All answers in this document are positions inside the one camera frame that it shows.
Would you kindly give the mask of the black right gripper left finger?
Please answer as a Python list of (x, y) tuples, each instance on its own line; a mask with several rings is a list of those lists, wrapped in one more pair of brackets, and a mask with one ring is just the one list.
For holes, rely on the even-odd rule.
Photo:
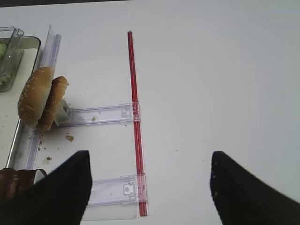
[(78, 225), (92, 188), (90, 154), (80, 150), (24, 192), (1, 203), (2, 225)]

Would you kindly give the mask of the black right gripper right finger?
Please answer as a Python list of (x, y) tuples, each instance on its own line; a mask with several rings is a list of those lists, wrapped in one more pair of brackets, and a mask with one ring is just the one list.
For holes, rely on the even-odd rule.
[(267, 185), (227, 154), (211, 158), (211, 197), (224, 225), (298, 225), (300, 204)]

